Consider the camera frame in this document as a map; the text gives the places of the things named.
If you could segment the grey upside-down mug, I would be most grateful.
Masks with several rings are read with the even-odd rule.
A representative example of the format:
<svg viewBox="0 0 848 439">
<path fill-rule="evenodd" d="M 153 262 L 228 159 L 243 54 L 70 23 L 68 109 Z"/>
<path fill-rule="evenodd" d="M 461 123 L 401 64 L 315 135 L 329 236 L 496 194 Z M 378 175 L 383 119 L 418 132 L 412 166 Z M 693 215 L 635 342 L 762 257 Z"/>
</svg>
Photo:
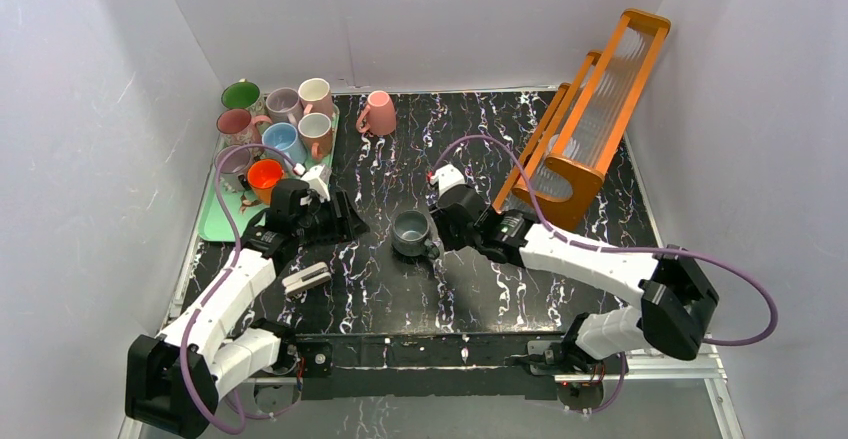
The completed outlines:
<svg viewBox="0 0 848 439">
<path fill-rule="evenodd" d="M 429 220 L 418 210 L 406 210 L 394 218 L 391 245 L 405 260 L 436 260 L 441 255 L 433 241 Z"/>
</svg>

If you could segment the orange upside-down mug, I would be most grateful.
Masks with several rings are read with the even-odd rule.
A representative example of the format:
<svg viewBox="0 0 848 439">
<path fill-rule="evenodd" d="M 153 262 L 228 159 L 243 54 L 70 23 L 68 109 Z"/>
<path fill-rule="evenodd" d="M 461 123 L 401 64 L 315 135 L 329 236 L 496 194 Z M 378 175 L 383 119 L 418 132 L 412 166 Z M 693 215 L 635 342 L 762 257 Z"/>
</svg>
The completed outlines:
<svg viewBox="0 0 848 439">
<path fill-rule="evenodd" d="M 265 205 L 271 204 L 273 189 L 284 177 L 283 166 L 273 159 L 262 159 L 255 162 L 246 175 L 252 191 Z"/>
</svg>

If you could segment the salmon upside-down mug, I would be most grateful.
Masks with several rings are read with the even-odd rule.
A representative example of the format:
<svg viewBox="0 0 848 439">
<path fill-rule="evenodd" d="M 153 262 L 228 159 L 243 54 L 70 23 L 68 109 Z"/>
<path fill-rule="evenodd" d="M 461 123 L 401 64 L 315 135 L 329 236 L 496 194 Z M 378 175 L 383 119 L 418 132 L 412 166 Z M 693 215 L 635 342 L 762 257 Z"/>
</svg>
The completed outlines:
<svg viewBox="0 0 848 439">
<path fill-rule="evenodd" d="M 335 137 L 329 116 L 317 112 L 305 114 L 298 123 L 298 131 L 314 161 L 321 162 L 332 153 Z"/>
</svg>

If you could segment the light blue upside-down mug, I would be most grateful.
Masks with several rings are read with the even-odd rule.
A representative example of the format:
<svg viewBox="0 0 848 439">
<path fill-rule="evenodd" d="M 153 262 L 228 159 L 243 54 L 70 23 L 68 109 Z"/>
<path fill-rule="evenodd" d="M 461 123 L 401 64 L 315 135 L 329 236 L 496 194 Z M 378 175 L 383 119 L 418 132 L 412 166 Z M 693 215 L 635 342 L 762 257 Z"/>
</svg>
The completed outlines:
<svg viewBox="0 0 848 439">
<path fill-rule="evenodd" d="M 290 123 L 276 123 L 262 134 L 262 144 L 284 152 L 294 163 L 305 164 L 308 153 L 297 128 Z"/>
</svg>

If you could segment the pinkish mug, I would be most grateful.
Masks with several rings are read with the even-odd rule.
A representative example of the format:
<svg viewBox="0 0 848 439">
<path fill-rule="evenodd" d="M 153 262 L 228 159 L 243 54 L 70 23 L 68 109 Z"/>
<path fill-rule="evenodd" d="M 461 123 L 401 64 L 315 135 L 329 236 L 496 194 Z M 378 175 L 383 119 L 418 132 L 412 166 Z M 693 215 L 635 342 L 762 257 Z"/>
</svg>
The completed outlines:
<svg viewBox="0 0 848 439">
<path fill-rule="evenodd" d="M 254 163 L 255 157 L 250 148 L 238 145 L 225 147 L 215 157 L 213 184 L 230 192 L 249 190 L 247 174 Z"/>
</svg>

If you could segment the lavender ribbed mug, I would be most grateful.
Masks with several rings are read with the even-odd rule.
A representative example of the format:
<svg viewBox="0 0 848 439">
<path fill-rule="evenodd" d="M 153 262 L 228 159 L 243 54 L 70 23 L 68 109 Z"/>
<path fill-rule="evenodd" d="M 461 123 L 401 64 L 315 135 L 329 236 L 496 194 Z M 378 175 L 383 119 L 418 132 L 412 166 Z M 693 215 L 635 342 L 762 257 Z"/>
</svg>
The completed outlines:
<svg viewBox="0 0 848 439">
<path fill-rule="evenodd" d="M 293 88 L 279 88 L 270 92 L 265 99 L 265 107 L 273 123 L 297 126 L 304 115 L 300 96 Z"/>
</svg>

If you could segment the pink patterned mug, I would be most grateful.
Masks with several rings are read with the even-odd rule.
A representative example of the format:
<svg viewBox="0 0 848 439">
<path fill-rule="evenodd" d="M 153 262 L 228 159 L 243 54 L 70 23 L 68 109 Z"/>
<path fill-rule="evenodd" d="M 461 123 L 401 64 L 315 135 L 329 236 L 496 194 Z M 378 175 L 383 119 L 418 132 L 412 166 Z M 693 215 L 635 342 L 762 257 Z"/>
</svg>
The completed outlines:
<svg viewBox="0 0 848 439">
<path fill-rule="evenodd" d="M 266 115 L 253 116 L 246 109 L 230 109 L 222 113 L 216 121 L 217 130 L 222 135 L 225 146 L 261 144 L 262 124 L 271 125 L 271 118 Z"/>
</svg>

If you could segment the cream cartoon mug green interior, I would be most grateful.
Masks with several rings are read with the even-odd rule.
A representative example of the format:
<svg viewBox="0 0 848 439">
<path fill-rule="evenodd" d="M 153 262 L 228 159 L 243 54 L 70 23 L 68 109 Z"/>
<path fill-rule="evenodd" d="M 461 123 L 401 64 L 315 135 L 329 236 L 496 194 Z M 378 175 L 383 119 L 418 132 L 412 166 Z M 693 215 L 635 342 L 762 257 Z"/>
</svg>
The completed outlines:
<svg viewBox="0 0 848 439">
<path fill-rule="evenodd" d="M 266 114 L 265 99 L 259 86 L 246 79 L 226 87 L 221 94 L 221 103 L 230 110 L 247 110 L 253 117 Z"/>
</svg>

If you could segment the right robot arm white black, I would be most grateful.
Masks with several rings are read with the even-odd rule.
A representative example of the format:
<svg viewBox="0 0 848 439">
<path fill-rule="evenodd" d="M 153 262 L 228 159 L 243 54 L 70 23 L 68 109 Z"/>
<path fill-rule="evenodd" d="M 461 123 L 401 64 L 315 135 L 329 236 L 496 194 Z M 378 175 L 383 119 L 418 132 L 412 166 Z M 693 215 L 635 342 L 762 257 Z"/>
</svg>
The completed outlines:
<svg viewBox="0 0 848 439">
<path fill-rule="evenodd" d="M 611 312 L 582 313 L 544 362 L 587 369 L 610 356 L 653 348 L 694 359 L 719 296 L 684 250 L 639 252 L 589 241 L 521 210 L 499 212 L 471 186 L 439 187 L 429 209 L 448 250 L 466 247 L 493 263 L 556 273 L 625 302 Z"/>
</svg>

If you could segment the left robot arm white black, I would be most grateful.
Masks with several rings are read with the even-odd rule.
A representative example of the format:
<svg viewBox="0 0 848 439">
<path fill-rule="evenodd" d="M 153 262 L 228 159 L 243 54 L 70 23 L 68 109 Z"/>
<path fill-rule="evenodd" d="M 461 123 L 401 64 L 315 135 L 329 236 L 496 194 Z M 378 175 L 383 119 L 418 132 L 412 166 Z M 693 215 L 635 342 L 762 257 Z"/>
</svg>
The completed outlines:
<svg viewBox="0 0 848 439">
<path fill-rule="evenodd" d="M 270 206 L 248 222 L 204 292 L 156 335 L 131 344 L 126 415 L 197 438 L 213 423 L 219 402 L 255 373 L 303 371 L 306 354 L 289 326 L 257 319 L 235 339 L 228 336 L 301 249 L 347 243 L 368 230 L 345 191 L 317 179 L 278 182 Z"/>
</svg>

